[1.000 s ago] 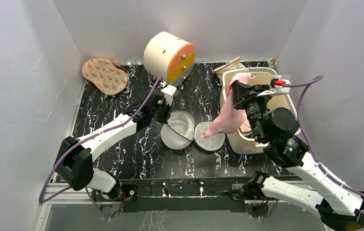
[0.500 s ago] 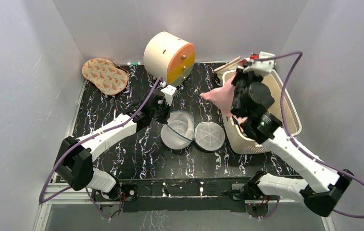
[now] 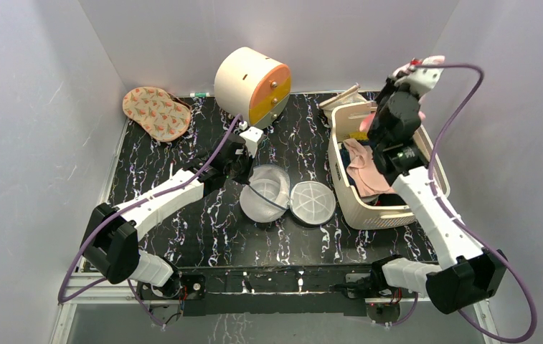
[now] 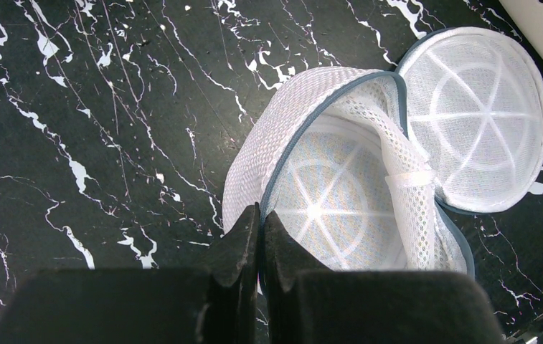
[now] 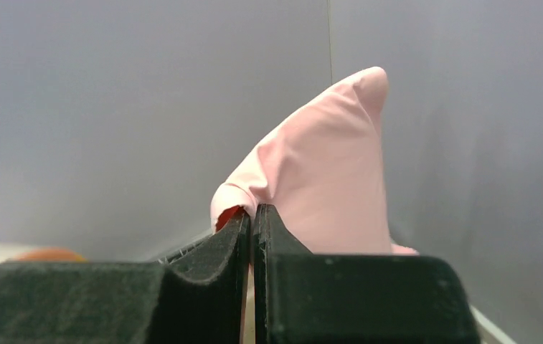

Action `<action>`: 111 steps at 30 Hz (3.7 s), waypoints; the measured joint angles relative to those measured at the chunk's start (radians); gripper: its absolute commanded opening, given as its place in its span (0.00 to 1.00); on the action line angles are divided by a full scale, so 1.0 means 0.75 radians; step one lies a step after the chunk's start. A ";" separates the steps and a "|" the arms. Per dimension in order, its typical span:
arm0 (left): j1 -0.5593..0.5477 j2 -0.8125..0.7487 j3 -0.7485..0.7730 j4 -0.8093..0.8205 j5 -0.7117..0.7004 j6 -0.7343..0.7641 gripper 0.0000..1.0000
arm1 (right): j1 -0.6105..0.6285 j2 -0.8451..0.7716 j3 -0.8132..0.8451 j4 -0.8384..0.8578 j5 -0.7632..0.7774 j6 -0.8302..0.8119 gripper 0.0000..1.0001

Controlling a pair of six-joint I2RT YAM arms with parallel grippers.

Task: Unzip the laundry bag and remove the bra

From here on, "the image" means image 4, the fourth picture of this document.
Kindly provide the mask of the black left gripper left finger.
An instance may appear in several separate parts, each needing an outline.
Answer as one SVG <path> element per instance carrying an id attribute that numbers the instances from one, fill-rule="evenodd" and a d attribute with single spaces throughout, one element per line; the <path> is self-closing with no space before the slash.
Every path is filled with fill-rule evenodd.
<path id="1" fill-rule="evenodd" d="M 253 343 L 260 210 L 189 267 L 47 270 L 0 319 L 0 343 Z"/>

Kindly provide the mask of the white mesh bra laundry bag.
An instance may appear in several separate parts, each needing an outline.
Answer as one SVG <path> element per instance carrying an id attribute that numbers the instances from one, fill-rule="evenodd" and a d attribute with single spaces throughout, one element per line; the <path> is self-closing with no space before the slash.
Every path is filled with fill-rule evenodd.
<path id="1" fill-rule="evenodd" d="M 334 270 L 474 275 L 447 211 L 510 209 L 542 164 L 534 59 L 490 29 L 443 29 L 394 71 L 316 67 L 283 84 L 230 166 L 223 226 L 258 204 Z"/>

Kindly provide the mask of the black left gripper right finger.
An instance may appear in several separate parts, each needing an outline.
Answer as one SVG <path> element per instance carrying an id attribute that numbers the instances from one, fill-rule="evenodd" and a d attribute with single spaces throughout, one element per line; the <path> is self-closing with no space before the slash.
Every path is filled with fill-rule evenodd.
<path id="1" fill-rule="evenodd" d="M 285 230 L 262 228 L 272 343 L 502 343 L 486 293 L 454 272 L 335 272 Z"/>

